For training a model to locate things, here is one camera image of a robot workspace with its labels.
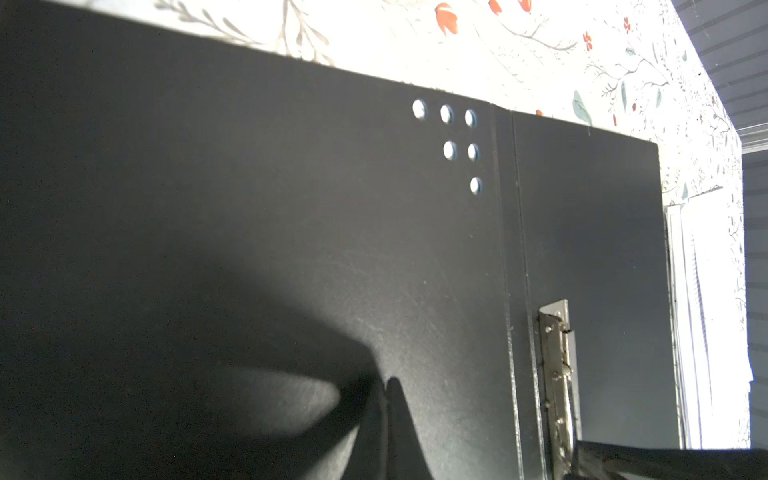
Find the round hole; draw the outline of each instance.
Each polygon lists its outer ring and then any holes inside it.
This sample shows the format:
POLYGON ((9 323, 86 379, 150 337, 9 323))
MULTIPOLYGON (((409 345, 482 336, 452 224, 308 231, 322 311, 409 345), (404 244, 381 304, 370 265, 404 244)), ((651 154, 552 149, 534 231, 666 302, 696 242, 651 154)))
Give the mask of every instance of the round hole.
POLYGON ((475 128, 478 124, 478 119, 472 110, 467 110, 467 113, 464 114, 464 121, 467 122, 467 127, 470 128, 475 128))
POLYGON ((419 120, 427 118, 427 104, 422 99, 413 102, 413 116, 419 120))
POLYGON ((448 125, 453 123, 453 109, 450 108, 448 105, 443 105, 440 107, 440 118, 442 118, 442 123, 448 125))
POLYGON ((475 195, 480 194, 482 191, 482 180, 480 180, 480 177, 475 177, 469 181, 469 190, 475 195))
POLYGON ((442 146, 442 154, 449 160, 456 159, 456 144, 452 141, 446 141, 442 146))
POLYGON ((469 155, 469 160, 471 161, 478 161, 480 160, 480 148, 477 144, 471 144, 469 145, 469 148, 467 149, 467 155, 469 155))

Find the gray striped wall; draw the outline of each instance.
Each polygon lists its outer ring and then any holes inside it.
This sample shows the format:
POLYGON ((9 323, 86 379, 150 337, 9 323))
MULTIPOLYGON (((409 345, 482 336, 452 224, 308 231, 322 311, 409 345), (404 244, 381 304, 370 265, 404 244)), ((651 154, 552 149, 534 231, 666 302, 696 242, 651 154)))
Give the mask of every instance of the gray striped wall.
POLYGON ((743 166, 746 325, 755 375, 752 445, 768 449, 768 151, 745 154, 743 166))

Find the white floral surface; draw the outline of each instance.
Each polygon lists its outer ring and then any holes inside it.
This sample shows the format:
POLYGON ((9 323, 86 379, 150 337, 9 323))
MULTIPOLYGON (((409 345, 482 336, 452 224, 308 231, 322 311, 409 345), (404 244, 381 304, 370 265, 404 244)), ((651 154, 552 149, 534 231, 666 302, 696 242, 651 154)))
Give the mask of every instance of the white floral surface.
MULTIPOLYGON (((59 1, 657 143, 664 204, 730 194, 746 349, 741 144, 670 0, 59 1)), ((748 446, 748 400, 723 417, 748 446)))

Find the red flower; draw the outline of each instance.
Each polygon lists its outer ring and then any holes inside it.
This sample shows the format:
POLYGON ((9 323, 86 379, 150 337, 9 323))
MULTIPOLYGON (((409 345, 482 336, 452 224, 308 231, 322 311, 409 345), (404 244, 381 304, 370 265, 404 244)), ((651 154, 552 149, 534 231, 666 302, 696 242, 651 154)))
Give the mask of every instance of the red flower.
POLYGON ((584 43, 587 44, 587 51, 590 51, 592 49, 592 37, 586 31, 581 37, 584 39, 584 43))
POLYGON ((502 6, 496 0, 488 2, 488 6, 491 7, 491 12, 494 12, 496 15, 502 13, 502 6))
POLYGON ((437 18, 437 25, 440 27, 440 30, 442 30, 443 35, 448 36, 446 30, 454 35, 458 33, 458 25, 456 24, 458 17, 453 13, 451 5, 441 3, 436 6, 435 17, 437 18))

